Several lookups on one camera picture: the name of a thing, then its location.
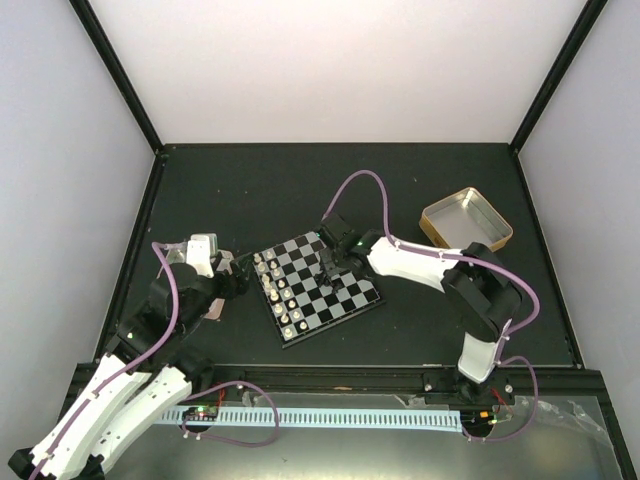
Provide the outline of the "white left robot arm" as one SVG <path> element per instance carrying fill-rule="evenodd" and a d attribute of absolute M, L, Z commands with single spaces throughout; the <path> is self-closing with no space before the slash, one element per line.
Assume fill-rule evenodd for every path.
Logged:
<path fill-rule="evenodd" d="M 21 479 L 102 479 L 121 454 L 167 408 L 207 397 L 214 364 L 187 346 L 218 300 L 249 288 L 253 257 L 210 251 L 213 238 L 153 243 L 161 271 L 146 298 L 122 320 L 79 396 L 33 447 L 16 450 L 9 468 Z"/>

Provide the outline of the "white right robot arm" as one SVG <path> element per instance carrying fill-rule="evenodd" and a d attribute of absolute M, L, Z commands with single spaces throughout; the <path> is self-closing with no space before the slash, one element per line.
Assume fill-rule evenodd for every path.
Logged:
<path fill-rule="evenodd" d="M 382 232 L 360 234 L 332 213 L 315 230 L 324 248 L 319 253 L 319 282 L 339 288 L 338 277 L 358 280 L 396 277 L 443 293 L 459 312 L 464 330 L 454 379 L 461 402 L 479 402 L 491 390 L 490 376 L 522 295 L 500 272 L 502 264 L 485 245 L 463 250 L 439 249 L 390 240 Z"/>

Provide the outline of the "black chess pieces pile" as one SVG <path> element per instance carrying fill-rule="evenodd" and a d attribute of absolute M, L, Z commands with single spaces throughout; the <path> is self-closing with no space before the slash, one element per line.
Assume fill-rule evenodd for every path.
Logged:
<path fill-rule="evenodd" d="M 319 272 L 314 276 L 319 286 L 330 288 L 333 293 L 337 293 L 344 287 L 341 280 L 342 269 L 335 263 L 333 252 L 325 248 L 319 252 Z"/>

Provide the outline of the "row of white chess pieces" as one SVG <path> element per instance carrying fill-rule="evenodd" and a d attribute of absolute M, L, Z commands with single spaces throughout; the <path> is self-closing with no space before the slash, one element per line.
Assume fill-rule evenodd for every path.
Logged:
<path fill-rule="evenodd" d="M 281 246 L 253 254 L 254 270 L 283 344 L 301 337 L 309 325 L 302 312 L 302 291 L 294 287 L 301 283 L 290 254 Z"/>

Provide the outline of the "black white chess board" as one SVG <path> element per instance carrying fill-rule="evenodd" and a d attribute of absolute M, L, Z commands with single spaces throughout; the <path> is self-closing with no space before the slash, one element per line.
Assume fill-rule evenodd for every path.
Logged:
<path fill-rule="evenodd" d="M 359 280 L 351 272 L 341 274 L 344 287 L 337 293 L 316 283 L 314 276 L 319 272 L 319 252 L 325 245 L 315 232 L 307 232 L 272 247 L 279 246 L 290 254 L 300 277 L 301 283 L 294 287 L 294 291 L 302 291 L 300 304 L 309 325 L 300 338 L 284 345 L 267 307 L 269 318 L 276 327 L 283 348 L 300 343 L 384 303 L 381 292 L 374 283 Z"/>

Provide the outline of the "gold metal tin tray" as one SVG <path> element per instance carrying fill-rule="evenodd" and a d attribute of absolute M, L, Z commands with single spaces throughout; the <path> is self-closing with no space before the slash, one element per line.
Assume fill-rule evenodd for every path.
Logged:
<path fill-rule="evenodd" d="M 434 246 L 463 249 L 473 242 L 495 252 L 514 230 L 474 187 L 451 194 L 422 210 L 419 226 Z"/>

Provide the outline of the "black mounting rail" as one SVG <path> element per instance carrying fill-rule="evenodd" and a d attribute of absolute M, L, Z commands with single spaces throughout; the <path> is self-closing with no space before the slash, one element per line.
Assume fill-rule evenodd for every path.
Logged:
<path fill-rule="evenodd" d="M 541 396 L 589 396 L 607 402 L 609 395 L 602 375 L 579 368 L 535 369 L 531 379 L 524 366 L 496 369 L 484 384 L 464 380 L 452 367 L 347 368 L 269 367 L 217 365 L 195 380 L 199 393 L 228 381 L 253 383 L 268 393 L 402 394 L 424 397 L 429 403 L 484 406 L 503 399 L 514 403 L 517 395 L 530 396 L 538 385 Z"/>

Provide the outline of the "black frame post left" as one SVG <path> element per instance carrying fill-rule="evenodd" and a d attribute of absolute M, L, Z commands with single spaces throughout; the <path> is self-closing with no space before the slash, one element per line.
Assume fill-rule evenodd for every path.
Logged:
<path fill-rule="evenodd" d="M 147 114 L 124 66 L 122 65 L 111 41 L 108 38 L 91 2 L 88 0 L 70 0 L 76 17 L 83 26 L 93 47 L 106 67 L 117 90 L 126 103 L 141 133 L 151 150 L 157 154 L 163 149 L 153 123 Z"/>

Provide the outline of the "black frame post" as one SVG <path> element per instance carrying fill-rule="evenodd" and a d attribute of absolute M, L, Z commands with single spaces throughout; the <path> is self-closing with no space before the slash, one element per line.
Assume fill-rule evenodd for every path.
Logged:
<path fill-rule="evenodd" d="M 117 90 L 126 103 L 141 133 L 151 150 L 157 154 L 163 149 L 153 123 L 147 114 L 124 66 L 122 65 L 111 41 L 108 38 L 91 2 L 88 0 L 70 0 L 76 17 L 83 26 L 93 47 L 106 67 Z"/>
<path fill-rule="evenodd" d="M 607 0 L 585 2 L 509 144 L 515 154 L 522 151 L 607 3 Z"/>

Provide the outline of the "black frame post right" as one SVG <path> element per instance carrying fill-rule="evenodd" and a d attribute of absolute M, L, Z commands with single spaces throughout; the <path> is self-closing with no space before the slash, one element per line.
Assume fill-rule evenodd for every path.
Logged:
<path fill-rule="evenodd" d="M 509 144 L 515 154 L 522 151 L 607 3 L 607 0 L 585 2 Z"/>

